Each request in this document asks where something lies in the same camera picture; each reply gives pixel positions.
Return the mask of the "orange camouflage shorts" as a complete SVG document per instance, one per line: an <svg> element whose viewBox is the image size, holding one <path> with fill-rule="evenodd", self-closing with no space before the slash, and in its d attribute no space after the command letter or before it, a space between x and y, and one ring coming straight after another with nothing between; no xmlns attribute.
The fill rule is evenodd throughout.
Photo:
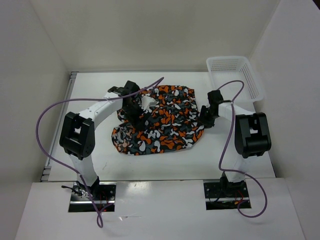
<svg viewBox="0 0 320 240"><path fill-rule="evenodd" d="M147 113L148 128L135 129L122 110L122 122L113 128L111 141L117 151L127 155L169 153L191 148L204 134L199 122L195 91L183 85L158 85L139 93L156 99L152 113Z"/></svg>

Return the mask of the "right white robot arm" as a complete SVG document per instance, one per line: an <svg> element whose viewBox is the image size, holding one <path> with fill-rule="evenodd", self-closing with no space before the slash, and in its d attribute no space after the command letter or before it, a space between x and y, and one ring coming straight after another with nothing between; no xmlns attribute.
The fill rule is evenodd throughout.
<svg viewBox="0 0 320 240"><path fill-rule="evenodd" d="M234 139L235 150L243 160L261 157L272 146L268 120L263 112L247 111L235 105L233 99L225 100L220 90L210 91L207 98L208 106L202 106L200 110L200 123L208 129L214 127L218 118L230 121L230 130L218 162L222 171L219 191L230 197L244 186L244 177L248 174L240 165L234 168L222 166L229 143Z"/></svg>

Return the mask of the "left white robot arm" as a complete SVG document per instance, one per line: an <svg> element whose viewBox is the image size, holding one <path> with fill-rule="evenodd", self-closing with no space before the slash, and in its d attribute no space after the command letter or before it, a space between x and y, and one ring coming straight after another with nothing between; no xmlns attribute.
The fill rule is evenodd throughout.
<svg viewBox="0 0 320 240"><path fill-rule="evenodd" d="M144 129L141 103L140 87L128 80L123 87L111 87L102 101L79 113L70 111L65 115L59 144L78 171L77 185L87 199L94 200L100 194L100 180L92 161L96 128L111 114L122 110L135 129Z"/></svg>

